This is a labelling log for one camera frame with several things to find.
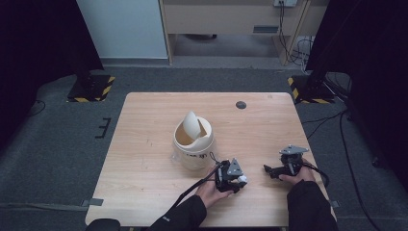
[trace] power cable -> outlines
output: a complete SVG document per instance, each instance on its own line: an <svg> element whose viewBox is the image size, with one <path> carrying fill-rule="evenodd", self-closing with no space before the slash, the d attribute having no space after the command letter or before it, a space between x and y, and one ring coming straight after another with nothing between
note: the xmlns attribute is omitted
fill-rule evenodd
<svg viewBox="0 0 408 231"><path fill-rule="evenodd" d="M347 144L346 144L345 138L344 138L343 123L342 123L342 121L343 121L343 116L344 116L344 114L345 114L346 112L347 112L347 111L343 111L343 112L342 112L342 115L340 116L340 133L341 133L341 135L342 135L342 141L343 141L345 156L346 156L346 159L347 159L348 169L350 170L350 173L351 173L351 179L352 179L352 182L353 182L353 185L354 185L354 190L356 191L356 194L357 194L358 202L360 203L360 206L361 206L361 208L362 208L364 214L366 215L366 217L367 217L367 219L369 220L369 222L371 223L371 225L375 228L375 230L380 231L380 229L378 228L378 226L375 224L375 222L374 222L374 221L372 220L372 218L370 217L370 215L369 215L369 213L368 213L368 211L367 211L367 209L366 209L366 206L365 206L364 203L363 203L363 200L362 200L361 195L360 195L360 190L359 190L359 188L358 188L358 186L357 186L357 181L356 181L356 178L355 178L355 176L354 176L354 170L353 170L353 168L351 167L350 157L349 157L349 155L348 155Z"/></svg>
<svg viewBox="0 0 408 231"><path fill-rule="evenodd" d="M327 187L329 186L329 184L330 184L330 179L329 179L329 176L328 176L326 173L324 173L322 170L318 169L317 167L315 167L315 166L312 165L312 164L303 162L302 165L305 166L305 167L308 167L308 168L310 168L310 169L313 169L315 172L317 172L318 174L320 174L320 175L325 179L325 181L324 181L324 187L325 187L325 188L327 188Z"/></svg>
<svg viewBox="0 0 408 231"><path fill-rule="evenodd" d="M332 118L335 118L335 117L337 117L337 116L340 116L343 112L345 112L345 110L344 110L344 111L341 111L341 112L339 112L339 113L337 113L337 114L335 114L335 115L329 116L329 117L323 117L323 118L319 118L319 119L316 119L316 120L310 120L310 121L302 122L301 124L306 124L306 123L311 123L311 122L319 122L319 121L322 121L322 123L320 123L320 124L318 125L318 127L316 127L315 130L307 137L307 140L310 139L310 138L317 132L317 130L319 129L319 127L320 127L321 125L323 125L325 122L327 122L328 120L330 120L330 119L332 119Z"/></svg>
<svg viewBox="0 0 408 231"><path fill-rule="evenodd" d="M285 16L285 1L279 1L279 8L280 8L280 15L279 15L279 41L283 48L285 49L285 56L286 56L286 61L292 62L296 64L295 60L292 59L292 56L289 55L290 52L288 50L287 44L285 37L283 35L283 19Z"/></svg>
<svg viewBox="0 0 408 231"><path fill-rule="evenodd" d="M302 51L301 51L300 42L303 42L303 46L304 46L305 41L308 41L308 42L309 42L309 53L305 53L305 52L302 52ZM294 58L294 60L292 60L293 63L296 64L296 65L301 65L304 70L305 70L305 68L306 68L307 62L309 61L310 52L312 51L312 48L311 48L311 47L312 47L312 43L313 43L313 41L310 40L310 39L306 39L306 38L300 39L300 40L297 42L297 45L296 45L296 46L297 46L297 49L294 49L294 50L293 50L293 52L296 52L297 54L296 54L296 55L291 54L291 56ZM296 62L298 59L301 59L301 63L300 63L300 64L298 64L298 63Z"/></svg>
<svg viewBox="0 0 408 231"><path fill-rule="evenodd" d="M349 88L351 86L351 78L348 79L348 84L347 84L347 89L342 87L337 80L337 75L335 73L335 79L336 81L333 81L331 78L329 78L329 73L327 73L324 76L324 81L323 83L330 88L331 91L333 91L343 102L346 101L346 99L349 96Z"/></svg>
<svg viewBox="0 0 408 231"><path fill-rule="evenodd" d="M210 156L213 160L216 161L216 167L203 179L197 181L195 184L193 184L191 187L189 187L185 192L181 193L180 196L178 197L178 199L176 200L176 202L174 202L174 204L171 206L171 209L177 207L177 205L183 200L184 197L186 197L186 195L188 195L189 193L191 193L195 188L197 188L198 186L200 186L201 184L203 184L206 181L209 181L210 177L220 168L222 167L222 163L218 162L216 160L216 157L214 155L214 153L210 153Z"/></svg>

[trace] black tripod base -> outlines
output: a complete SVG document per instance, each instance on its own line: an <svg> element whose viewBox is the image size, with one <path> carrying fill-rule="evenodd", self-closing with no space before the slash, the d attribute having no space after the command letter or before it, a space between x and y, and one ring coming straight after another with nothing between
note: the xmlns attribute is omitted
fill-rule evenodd
<svg viewBox="0 0 408 231"><path fill-rule="evenodd" d="M115 77L111 75L92 75L93 87L84 88L81 81L75 82L67 96L68 102L103 101L108 96Z"/></svg>
<svg viewBox="0 0 408 231"><path fill-rule="evenodd" d="M295 103L334 103L334 94L326 85L311 90L308 79L308 75L294 75L288 79Z"/></svg>

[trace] yellow black warning tape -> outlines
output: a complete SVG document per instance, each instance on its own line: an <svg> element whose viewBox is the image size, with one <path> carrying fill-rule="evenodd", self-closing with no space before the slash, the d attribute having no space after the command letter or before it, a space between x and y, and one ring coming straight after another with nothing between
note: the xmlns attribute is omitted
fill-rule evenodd
<svg viewBox="0 0 408 231"><path fill-rule="evenodd" d="M108 79L108 82L106 83L103 91L101 92L100 95L97 95L96 97L73 97L73 98L68 98L68 102L79 102L79 103L84 103L84 102L95 102L95 101L103 101L106 99L108 96L109 91L111 90L112 84L114 83L114 76L110 76Z"/></svg>
<svg viewBox="0 0 408 231"><path fill-rule="evenodd" d="M320 99L320 98L313 98L313 99L302 99L299 95L299 91L297 90L297 87L293 81L293 78L288 79L289 85L291 86L291 90L293 93L293 98L295 103L334 103L334 100L331 99Z"/></svg>

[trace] person's right hand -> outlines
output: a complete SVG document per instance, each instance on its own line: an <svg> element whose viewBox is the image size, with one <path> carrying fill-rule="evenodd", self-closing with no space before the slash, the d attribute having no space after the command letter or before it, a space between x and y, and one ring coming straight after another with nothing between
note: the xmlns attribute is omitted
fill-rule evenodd
<svg viewBox="0 0 408 231"><path fill-rule="evenodd" d="M209 168L207 174L210 174L215 167ZM197 191L196 195L200 196L205 207L209 209L215 203L217 203L222 198L228 197L228 195L234 193L234 191L220 192L216 187L216 177L215 174L211 175L208 181L201 184Z"/></svg>
<svg viewBox="0 0 408 231"><path fill-rule="evenodd" d="M292 183L293 185L299 183L301 180L316 182L315 176L313 176L313 171L308 167L302 167L296 176L281 174L279 175L279 179Z"/></svg>

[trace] gray floor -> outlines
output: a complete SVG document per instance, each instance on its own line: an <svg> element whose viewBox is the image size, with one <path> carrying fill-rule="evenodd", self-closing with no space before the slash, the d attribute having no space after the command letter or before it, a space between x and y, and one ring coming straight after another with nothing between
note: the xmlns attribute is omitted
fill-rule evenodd
<svg viewBox="0 0 408 231"><path fill-rule="evenodd" d="M307 45L301 48L307 51ZM0 203L47 203L81 209L92 197L114 133L124 97L129 91L286 91L287 78L301 74L300 66L282 66L268 37L218 35L216 40L180 38L172 65L106 66L116 77L104 102L66 103L75 81L66 76L43 86L38 99L46 108L27 118L11 145L0 156ZM348 77L333 75L346 84ZM42 108L34 105L33 112ZM334 104L297 104L302 122L333 116L345 108ZM105 139L98 126L113 119ZM330 119L309 139L318 166L330 176L331 199L340 230L375 230L366 218L347 164L340 118ZM371 165L372 155L357 127L343 118L348 155L361 199L381 230L408 230L406 191L394 174ZM318 122L305 123L311 135ZM84 230L85 211L35 208L0 209L0 230Z"/></svg>

